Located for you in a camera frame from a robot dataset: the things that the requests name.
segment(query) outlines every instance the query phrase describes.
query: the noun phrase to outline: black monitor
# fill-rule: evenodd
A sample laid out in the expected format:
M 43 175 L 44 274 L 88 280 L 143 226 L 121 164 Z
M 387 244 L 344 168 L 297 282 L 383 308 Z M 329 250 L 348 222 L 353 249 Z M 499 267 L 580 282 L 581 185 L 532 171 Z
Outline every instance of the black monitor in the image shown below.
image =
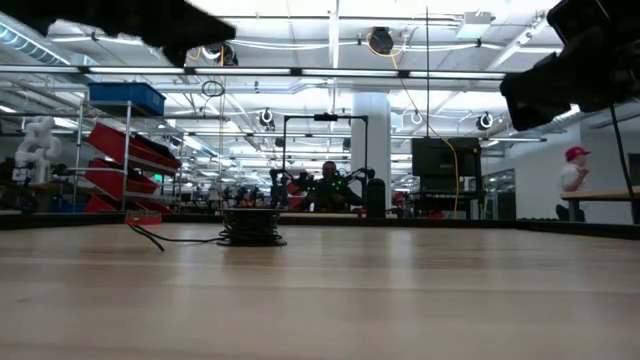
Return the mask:
M 447 141 L 456 150 L 458 176 L 477 176 L 480 174 L 481 149 L 478 138 L 450 138 Z M 453 151 L 442 139 L 412 139 L 411 154 L 413 155 L 412 172 L 414 176 L 455 178 Z

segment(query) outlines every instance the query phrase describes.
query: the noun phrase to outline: black cable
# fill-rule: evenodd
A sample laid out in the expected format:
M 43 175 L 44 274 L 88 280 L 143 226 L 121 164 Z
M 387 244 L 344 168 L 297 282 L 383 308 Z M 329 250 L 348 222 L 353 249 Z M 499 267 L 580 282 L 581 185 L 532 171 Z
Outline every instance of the black cable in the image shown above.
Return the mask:
M 629 175 L 629 168 L 627 167 L 627 160 L 625 159 L 624 147 L 622 146 L 622 136 L 620 135 L 620 127 L 618 126 L 618 118 L 616 117 L 616 108 L 614 105 L 611 105 L 609 109 L 611 110 L 613 130 L 616 134 L 616 144 L 618 145 L 618 155 L 620 156 L 620 164 L 622 165 L 622 174 L 624 175 L 624 181 L 627 185 L 627 191 L 629 192 L 629 200 L 631 201 L 633 223 L 638 224 L 638 204 L 636 202 L 636 195 L 633 192 L 633 184 L 631 183 L 631 176 Z
M 207 101 L 205 101 L 204 106 L 202 107 L 202 116 L 204 117 L 207 114 L 207 105 L 209 104 L 209 101 L 211 101 L 211 99 L 213 98 L 224 95 L 227 92 L 227 89 L 224 87 L 224 85 L 222 85 L 221 82 L 209 80 L 202 83 L 201 90 L 202 95 L 207 98 Z
M 133 230 L 137 234 L 142 235 L 147 239 L 151 240 L 151 242 L 153 242 L 158 247 L 158 249 L 160 249 L 160 251 L 162 252 L 164 252 L 164 247 L 158 242 L 158 240 L 174 242 L 174 243 L 202 243 L 202 244 L 214 242 L 217 240 L 217 238 L 215 239 L 171 239 L 164 236 L 160 236 L 158 234 L 154 234 L 151 231 L 141 227 L 140 225 L 129 224 L 129 228 L 131 228 L 131 230 Z
M 224 215 L 220 237 L 216 240 L 227 244 L 260 246 L 282 241 L 278 234 L 279 214 L 267 213 L 256 216 L 256 212 L 227 211 Z

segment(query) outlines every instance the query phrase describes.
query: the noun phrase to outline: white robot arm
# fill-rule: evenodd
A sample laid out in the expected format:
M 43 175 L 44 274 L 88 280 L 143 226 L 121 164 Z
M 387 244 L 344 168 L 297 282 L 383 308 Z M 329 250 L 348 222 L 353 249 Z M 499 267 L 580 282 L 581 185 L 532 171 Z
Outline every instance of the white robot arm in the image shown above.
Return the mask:
M 51 130 L 55 126 L 52 117 L 38 117 L 34 122 L 27 124 L 25 128 L 24 141 L 18 146 L 15 162 L 16 168 L 13 170 L 13 179 L 26 181 L 32 179 L 33 183 L 45 183 L 49 180 L 50 159 L 59 157 L 62 154 L 62 143 L 60 139 L 54 137 Z M 32 163 L 35 171 L 30 171 L 27 166 Z

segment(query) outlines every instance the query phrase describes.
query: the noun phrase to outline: white shirt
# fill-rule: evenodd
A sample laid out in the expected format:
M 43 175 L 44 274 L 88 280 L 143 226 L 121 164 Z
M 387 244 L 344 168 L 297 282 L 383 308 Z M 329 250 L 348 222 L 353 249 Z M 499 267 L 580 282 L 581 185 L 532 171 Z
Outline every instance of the white shirt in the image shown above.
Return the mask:
M 565 192 L 570 192 L 565 190 L 565 187 L 571 184 L 572 182 L 574 182 L 578 178 L 578 176 L 580 176 L 580 173 L 578 172 L 579 169 L 580 167 L 575 164 L 567 164 L 562 168 L 562 171 L 560 172 L 560 184 L 559 184 L 560 194 Z M 583 179 L 575 191 L 585 191 L 586 189 L 587 189 L 587 181 Z

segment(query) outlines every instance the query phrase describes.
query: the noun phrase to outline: wooden table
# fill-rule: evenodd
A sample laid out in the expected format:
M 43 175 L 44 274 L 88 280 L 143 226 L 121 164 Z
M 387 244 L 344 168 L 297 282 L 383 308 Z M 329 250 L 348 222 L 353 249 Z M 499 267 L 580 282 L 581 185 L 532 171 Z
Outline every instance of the wooden table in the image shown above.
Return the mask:
M 640 197 L 640 186 L 634 186 L 633 192 L 636 198 Z M 560 195 L 562 200 L 569 203 L 569 221 L 576 221 L 576 215 L 580 210 L 581 201 L 600 201 L 600 202 L 616 202 L 630 201 L 629 192 L 627 190 L 620 191 L 574 191 L 566 192 Z M 633 214 L 633 222 L 638 224 L 638 215 Z
M 219 225 L 149 227 L 210 238 Z M 639 359 L 640 242 L 281 226 L 283 248 L 124 225 L 0 233 L 0 359 Z

